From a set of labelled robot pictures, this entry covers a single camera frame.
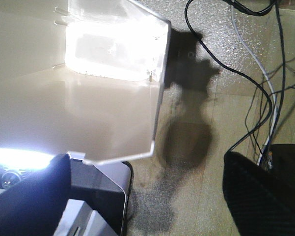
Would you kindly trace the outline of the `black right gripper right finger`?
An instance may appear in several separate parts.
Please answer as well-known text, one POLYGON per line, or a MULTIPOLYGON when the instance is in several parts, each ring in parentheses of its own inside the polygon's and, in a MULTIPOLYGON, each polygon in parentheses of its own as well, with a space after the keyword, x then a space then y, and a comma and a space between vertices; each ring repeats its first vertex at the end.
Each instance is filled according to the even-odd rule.
POLYGON ((238 152, 224 155, 223 195, 241 236, 295 236, 295 144, 270 151, 269 172, 238 152))

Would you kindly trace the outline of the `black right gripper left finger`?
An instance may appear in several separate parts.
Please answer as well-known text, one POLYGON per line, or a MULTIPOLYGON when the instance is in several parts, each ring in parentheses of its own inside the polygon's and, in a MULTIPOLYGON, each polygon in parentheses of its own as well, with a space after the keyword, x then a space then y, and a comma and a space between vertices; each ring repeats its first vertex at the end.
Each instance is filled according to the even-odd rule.
POLYGON ((60 154, 0 194, 0 236, 52 236, 70 190, 70 158, 60 154))

